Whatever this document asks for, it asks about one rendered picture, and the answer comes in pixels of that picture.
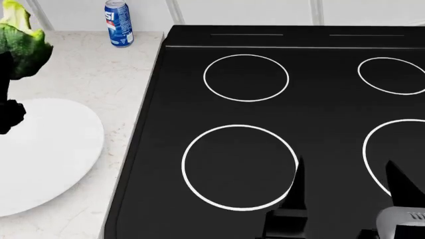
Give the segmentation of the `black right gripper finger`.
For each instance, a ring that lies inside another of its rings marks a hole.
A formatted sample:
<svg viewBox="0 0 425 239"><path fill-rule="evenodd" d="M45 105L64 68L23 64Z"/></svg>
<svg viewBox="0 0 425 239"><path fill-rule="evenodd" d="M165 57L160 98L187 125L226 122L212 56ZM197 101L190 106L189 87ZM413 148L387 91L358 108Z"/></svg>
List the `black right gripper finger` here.
<svg viewBox="0 0 425 239"><path fill-rule="evenodd" d="M394 206L425 207L425 194L393 161L386 163L386 179Z"/></svg>
<svg viewBox="0 0 425 239"><path fill-rule="evenodd" d="M291 189L282 201L279 209L307 210L305 205L305 164L303 157L299 157Z"/></svg>

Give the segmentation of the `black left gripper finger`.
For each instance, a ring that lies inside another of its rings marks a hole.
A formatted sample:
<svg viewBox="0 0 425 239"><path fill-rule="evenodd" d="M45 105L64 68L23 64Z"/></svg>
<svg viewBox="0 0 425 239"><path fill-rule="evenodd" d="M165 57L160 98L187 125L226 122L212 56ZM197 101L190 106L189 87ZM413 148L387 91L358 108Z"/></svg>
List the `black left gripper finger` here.
<svg viewBox="0 0 425 239"><path fill-rule="evenodd" d="M14 61L11 53L6 51L0 54L0 102L7 101L10 75L13 71Z"/></svg>

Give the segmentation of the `green broccoli head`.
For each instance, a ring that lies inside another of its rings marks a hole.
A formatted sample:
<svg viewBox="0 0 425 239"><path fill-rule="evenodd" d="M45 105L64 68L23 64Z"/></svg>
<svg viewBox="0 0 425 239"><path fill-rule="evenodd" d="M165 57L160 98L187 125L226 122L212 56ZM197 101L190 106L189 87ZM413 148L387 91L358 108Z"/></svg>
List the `green broccoli head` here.
<svg viewBox="0 0 425 239"><path fill-rule="evenodd" d="M0 60L11 80L35 75L52 55L53 46L45 41L42 29L32 30L31 14L16 0L3 0L0 19L0 54L11 53L11 60Z"/></svg>

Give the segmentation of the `black glass-top stove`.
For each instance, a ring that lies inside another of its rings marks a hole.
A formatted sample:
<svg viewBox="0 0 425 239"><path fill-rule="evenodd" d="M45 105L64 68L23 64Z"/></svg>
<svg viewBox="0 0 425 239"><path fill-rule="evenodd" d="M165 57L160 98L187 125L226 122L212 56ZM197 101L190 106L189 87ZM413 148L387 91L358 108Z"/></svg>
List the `black glass-top stove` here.
<svg viewBox="0 0 425 239"><path fill-rule="evenodd" d="M307 239L356 239L425 194L425 27L176 25L104 239L262 239L305 164Z"/></svg>

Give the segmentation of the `white round plate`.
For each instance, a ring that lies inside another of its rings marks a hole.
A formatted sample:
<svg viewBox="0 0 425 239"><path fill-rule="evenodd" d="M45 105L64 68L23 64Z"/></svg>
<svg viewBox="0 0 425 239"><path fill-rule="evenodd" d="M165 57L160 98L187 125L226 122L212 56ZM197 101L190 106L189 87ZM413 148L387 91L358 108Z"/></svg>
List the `white round plate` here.
<svg viewBox="0 0 425 239"><path fill-rule="evenodd" d="M70 189L104 146L104 127L89 107L57 98L22 103L24 120L0 135L0 216L40 206Z"/></svg>

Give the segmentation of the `blue Pepsi soda can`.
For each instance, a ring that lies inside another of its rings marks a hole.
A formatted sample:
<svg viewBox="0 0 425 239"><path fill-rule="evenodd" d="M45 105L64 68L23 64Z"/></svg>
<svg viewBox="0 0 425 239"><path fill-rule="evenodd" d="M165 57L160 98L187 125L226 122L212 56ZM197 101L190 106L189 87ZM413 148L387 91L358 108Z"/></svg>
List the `blue Pepsi soda can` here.
<svg viewBox="0 0 425 239"><path fill-rule="evenodd" d="M124 0L107 0L104 15L111 44L120 48L131 45L133 31L127 3Z"/></svg>

